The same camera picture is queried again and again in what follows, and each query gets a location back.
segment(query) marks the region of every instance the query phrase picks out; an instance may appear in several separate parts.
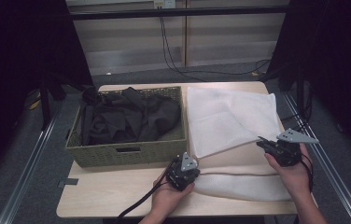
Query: black curtain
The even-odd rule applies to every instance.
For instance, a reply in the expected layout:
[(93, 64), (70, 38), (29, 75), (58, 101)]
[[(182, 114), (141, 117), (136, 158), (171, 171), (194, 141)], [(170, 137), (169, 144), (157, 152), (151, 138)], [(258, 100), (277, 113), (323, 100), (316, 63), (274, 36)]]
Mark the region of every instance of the black curtain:
[(351, 136), (351, 0), (312, 3), (310, 13), (285, 17), (268, 73), (291, 64), (278, 73), (281, 89), (288, 90), (298, 77), (308, 80)]
[(48, 74), (92, 85), (65, 1), (0, 0), (0, 155), (27, 93)]

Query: gray carpet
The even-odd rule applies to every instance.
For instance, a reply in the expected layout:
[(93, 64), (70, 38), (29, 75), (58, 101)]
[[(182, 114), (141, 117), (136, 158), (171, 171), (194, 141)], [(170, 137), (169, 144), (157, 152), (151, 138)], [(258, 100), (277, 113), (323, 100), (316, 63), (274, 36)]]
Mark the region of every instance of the gray carpet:
[[(206, 71), (221, 71), (241, 73), (255, 69), (254, 63), (211, 65), (193, 69)], [(118, 74), (111, 76), (93, 77), (96, 87), (114, 84), (134, 83), (167, 83), (167, 82), (197, 82), (197, 81), (251, 81), (257, 77), (248, 75), (220, 75), (208, 73), (185, 74), (197, 77), (200, 80), (183, 77), (168, 69), (136, 72), (130, 74)], [(269, 92), (273, 92), (277, 99), (277, 110), (280, 118), (291, 115), (283, 92), (277, 88), (277, 80), (266, 83)], [(72, 158), (64, 151), (65, 137), (74, 121), (79, 94), (70, 91), (67, 98), (61, 103), (59, 117), (56, 120), (53, 131), (47, 142), (33, 178), (29, 182), (28, 189), (21, 201), (19, 210), (13, 219), (13, 223), (102, 223), (102, 219), (64, 219), (57, 217), (56, 208), (60, 200), (62, 189), (58, 188), (58, 182), (67, 178), (71, 167)], [(344, 133), (338, 132), (337, 122), (324, 105), (314, 97), (313, 115), (309, 121), (316, 136), (325, 148), (336, 170), (351, 191), (351, 139)], [(42, 114), (40, 108), (25, 110), (19, 119), (19, 124), (14, 130), (14, 141), (9, 145), (6, 155), (0, 161), (0, 214), (10, 193), (19, 180), (20, 174), (28, 161), (36, 140), (40, 135)], [(296, 127), (296, 122), (291, 119), (284, 122), (284, 126)], [(315, 164), (314, 194), (316, 201), (324, 216), (330, 223), (351, 223), (351, 218), (344, 205), (339, 200), (337, 193), (329, 182), (327, 175), (313, 153)], [(292, 223), (294, 216), (277, 216), (279, 223)], [(224, 223), (236, 223), (224, 219)], [(265, 217), (265, 223), (275, 223), (274, 217)]]

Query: person's hand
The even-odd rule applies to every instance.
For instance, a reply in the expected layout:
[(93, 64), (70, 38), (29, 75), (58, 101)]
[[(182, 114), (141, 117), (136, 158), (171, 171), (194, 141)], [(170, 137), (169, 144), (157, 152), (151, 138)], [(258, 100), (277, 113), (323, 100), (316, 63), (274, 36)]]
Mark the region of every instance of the person's hand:
[[(160, 180), (161, 176), (153, 182), (155, 186)], [(189, 184), (183, 191), (174, 189), (166, 178), (161, 182), (161, 187), (152, 194), (152, 205), (150, 212), (141, 220), (143, 223), (162, 223), (170, 214), (176, 210), (179, 202), (193, 191), (194, 183)]]
[[(300, 144), (300, 146), (302, 154), (310, 159), (306, 145)], [(312, 167), (310, 167), (310, 162), (304, 156), (302, 156), (302, 160), (310, 169), (312, 169)], [(268, 160), (269, 164), (278, 172), (284, 186), (288, 190), (291, 197), (297, 194), (310, 194), (309, 175), (301, 163), (298, 163), (294, 166), (282, 167), (269, 153), (265, 153), (265, 158)]]

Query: basket handle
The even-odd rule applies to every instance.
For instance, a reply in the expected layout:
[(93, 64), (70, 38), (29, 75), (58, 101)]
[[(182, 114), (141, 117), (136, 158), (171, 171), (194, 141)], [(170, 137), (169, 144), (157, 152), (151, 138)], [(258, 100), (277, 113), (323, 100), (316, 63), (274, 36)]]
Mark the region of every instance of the basket handle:
[(141, 152), (140, 147), (117, 147), (115, 148), (118, 153), (135, 153)]

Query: table surface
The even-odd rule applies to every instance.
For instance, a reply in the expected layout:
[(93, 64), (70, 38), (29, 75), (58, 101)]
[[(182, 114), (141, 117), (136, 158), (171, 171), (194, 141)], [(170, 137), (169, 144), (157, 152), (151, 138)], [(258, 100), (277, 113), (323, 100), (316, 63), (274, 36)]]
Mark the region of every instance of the table surface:
[[(218, 88), (236, 91), (268, 93), (261, 82), (210, 82), (108, 85), (99, 91), (151, 89), (180, 86), (186, 102), (188, 87)], [(168, 162), (81, 168), (73, 163), (69, 178), (77, 185), (66, 185), (57, 207), (59, 217), (117, 217), (141, 199), (152, 188), (153, 181)], [(150, 210), (148, 199), (126, 217), (142, 217)], [(172, 217), (263, 216), (296, 214), (293, 202), (254, 202), (211, 197), (192, 192), (172, 214)]]

